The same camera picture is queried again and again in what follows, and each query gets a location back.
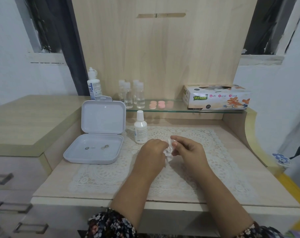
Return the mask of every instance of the lace doily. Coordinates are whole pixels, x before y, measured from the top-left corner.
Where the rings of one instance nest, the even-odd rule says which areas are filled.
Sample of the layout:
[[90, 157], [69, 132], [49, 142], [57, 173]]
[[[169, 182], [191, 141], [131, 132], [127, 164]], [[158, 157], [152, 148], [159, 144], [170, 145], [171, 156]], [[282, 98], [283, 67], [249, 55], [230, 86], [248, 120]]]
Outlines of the lace doily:
[[[243, 204], [257, 198], [242, 171], [212, 129], [148, 126], [149, 139], [166, 140], [171, 135], [190, 138], [203, 145], [208, 163], [218, 178]], [[111, 199], [131, 172], [142, 144], [134, 141], [134, 127], [126, 126], [118, 160], [107, 165], [82, 164], [69, 184], [69, 191], [109, 194]], [[201, 189], [187, 174], [181, 156], [169, 162], [152, 183], [147, 200], [205, 202]]]

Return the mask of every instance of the floral sleeve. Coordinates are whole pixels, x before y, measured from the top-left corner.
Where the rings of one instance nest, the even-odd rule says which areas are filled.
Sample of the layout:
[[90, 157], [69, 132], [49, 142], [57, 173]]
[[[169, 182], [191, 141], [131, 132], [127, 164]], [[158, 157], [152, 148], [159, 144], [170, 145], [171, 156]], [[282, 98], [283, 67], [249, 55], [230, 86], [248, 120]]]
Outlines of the floral sleeve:
[[259, 226], [254, 222], [248, 229], [235, 238], [283, 238], [284, 236], [273, 227]]
[[91, 217], [88, 220], [89, 228], [85, 238], [138, 237], [132, 224], [115, 210], [108, 208], [105, 212]]

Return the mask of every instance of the green label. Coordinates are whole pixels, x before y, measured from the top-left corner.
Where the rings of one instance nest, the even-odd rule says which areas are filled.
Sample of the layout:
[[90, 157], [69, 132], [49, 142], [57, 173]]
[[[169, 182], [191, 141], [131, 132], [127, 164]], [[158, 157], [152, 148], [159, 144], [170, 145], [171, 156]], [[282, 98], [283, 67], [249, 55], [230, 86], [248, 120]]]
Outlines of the green label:
[[194, 100], [206, 100], [207, 99], [207, 94], [204, 97], [201, 96], [194, 96], [193, 97]]

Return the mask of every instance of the wooden back panel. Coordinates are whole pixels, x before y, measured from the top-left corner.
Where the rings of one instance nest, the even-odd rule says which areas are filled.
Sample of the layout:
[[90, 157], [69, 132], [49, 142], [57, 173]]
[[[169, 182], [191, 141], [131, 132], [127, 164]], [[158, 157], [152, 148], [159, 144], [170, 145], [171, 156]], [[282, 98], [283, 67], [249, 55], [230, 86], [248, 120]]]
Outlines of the wooden back panel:
[[232, 84], [256, 1], [72, 0], [103, 94], [139, 79], [148, 99], [179, 99], [183, 84]]

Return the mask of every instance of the wooden tabletop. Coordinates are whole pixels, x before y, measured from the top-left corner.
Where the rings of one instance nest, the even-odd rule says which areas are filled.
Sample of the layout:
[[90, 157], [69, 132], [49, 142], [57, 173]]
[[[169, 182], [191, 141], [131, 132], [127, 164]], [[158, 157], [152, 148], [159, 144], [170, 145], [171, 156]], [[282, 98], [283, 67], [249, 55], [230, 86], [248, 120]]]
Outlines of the wooden tabletop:
[[[244, 173], [247, 181], [258, 194], [254, 203], [242, 203], [247, 206], [270, 206], [299, 208], [299, 203], [290, 195], [282, 184], [264, 167], [253, 153], [235, 136], [222, 120], [178, 120], [178, 119], [148, 119], [148, 126], [183, 126], [205, 127], [215, 131], [234, 162]], [[126, 125], [133, 125], [133, 119], [127, 119]], [[34, 197], [45, 199], [55, 198], [82, 198], [111, 200], [112, 195], [90, 192], [73, 192], [68, 189], [73, 176], [81, 164], [69, 163], [62, 160], [48, 179], [35, 192]]]
[[0, 156], [40, 156], [81, 116], [87, 96], [28, 95], [0, 106]]

